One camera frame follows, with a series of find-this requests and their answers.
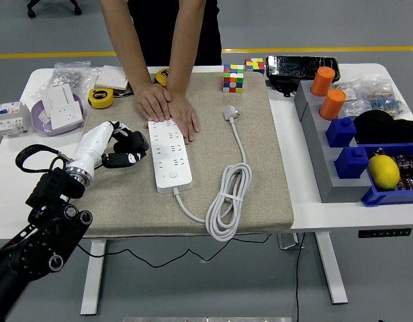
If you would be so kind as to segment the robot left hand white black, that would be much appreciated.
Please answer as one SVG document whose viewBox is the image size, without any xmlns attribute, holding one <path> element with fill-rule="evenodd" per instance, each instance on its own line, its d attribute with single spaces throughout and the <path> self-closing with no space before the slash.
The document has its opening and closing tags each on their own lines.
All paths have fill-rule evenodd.
<svg viewBox="0 0 413 322">
<path fill-rule="evenodd" d="M 149 144 L 142 133 L 119 121 L 105 121 L 83 135 L 67 168 L 92 174 L 98 166 L 126 168 L 146 156 Z"/>
</svg>

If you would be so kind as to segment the person's left hand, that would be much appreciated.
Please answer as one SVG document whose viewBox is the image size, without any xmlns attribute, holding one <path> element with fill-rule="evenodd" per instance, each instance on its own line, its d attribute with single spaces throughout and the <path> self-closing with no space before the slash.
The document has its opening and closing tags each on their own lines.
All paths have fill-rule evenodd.
<svg viewBox="0 0 413 322">
<path fill-rule="evenodd" d="M 191 103 L 180 93 L 171 93 L 168 102 L 170 117 L 176 122 L 180 129 L 185 144 L 194 142 L 195 133 L 199 133 L 199 120 Z"/>
</svg>

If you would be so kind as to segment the person's right hand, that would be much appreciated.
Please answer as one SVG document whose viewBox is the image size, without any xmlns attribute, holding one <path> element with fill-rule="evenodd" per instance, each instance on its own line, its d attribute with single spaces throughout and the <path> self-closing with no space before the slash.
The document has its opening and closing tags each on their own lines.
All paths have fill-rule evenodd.
<svg viewBox="0 0 413 322">
<path fill-rule="evenodd" d="M 147 121 L 168 120 L 170 102 L 170 92 L 160 84 L 141 83 L 134 87 L 135 108 Z"/>
</svg>

